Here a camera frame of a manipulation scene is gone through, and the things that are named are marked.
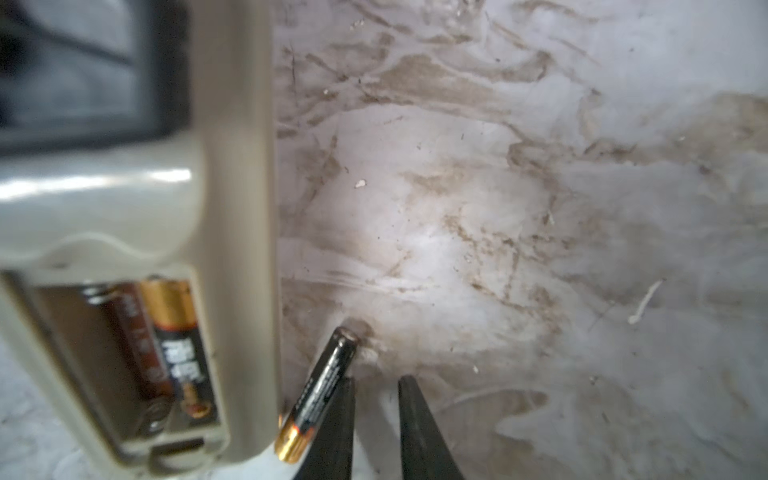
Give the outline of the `AAA battery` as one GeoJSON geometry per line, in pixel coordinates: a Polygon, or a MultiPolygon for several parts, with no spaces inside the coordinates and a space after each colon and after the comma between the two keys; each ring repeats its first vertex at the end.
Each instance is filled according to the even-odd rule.
{"type": "Polygon", "coordinates": [[[284,463],[296,464],[314,439],[334,394],[352,364],[360,337],[340,326],[331,334],[303,390],[283,421],[274,452],[284,463]]]}
{"type": "Polygon", "coordinates": [[[215,394],[190,284],[150,278],[138,287],[180,410],[192,425],[213,421],[215,394]]]}

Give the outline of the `white remote control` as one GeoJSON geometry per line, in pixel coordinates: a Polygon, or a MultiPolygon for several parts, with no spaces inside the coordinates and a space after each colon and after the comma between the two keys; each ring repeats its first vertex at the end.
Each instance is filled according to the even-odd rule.
{"type": "Polygon", "coordinates": [[[263,1],[185,1],[188,128],[1,150],[1,336],[104,478],[249,460],[280,410],[271,32],[263,1]],[[138,284],[187,281],[217,415],[176,400],[138,284]]]}

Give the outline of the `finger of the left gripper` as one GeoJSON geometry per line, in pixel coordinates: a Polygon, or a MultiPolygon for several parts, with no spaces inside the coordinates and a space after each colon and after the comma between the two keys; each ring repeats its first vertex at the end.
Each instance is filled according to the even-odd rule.
{"type": "Polygon", "coordinates": [[[162,139],[191,122],[185,1],[4,1],[1,150],[162,139]]]}

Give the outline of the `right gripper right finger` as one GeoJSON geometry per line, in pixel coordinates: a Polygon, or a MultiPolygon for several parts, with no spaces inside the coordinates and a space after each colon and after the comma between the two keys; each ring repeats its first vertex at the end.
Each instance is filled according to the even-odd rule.
{"type": "Polygon", "coordinates": [[[398,403],[402,477],[464,479],[414,376],[399,379],[398,403]]]}

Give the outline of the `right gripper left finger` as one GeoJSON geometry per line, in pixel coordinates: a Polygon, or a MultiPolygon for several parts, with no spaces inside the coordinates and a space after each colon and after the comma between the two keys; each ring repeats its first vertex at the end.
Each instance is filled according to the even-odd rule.
{"type": "Polygon", "coordinates": [[[350,480],[356,408],[355,381],[346,377],[332,397],[294,480],[350,480]]]}

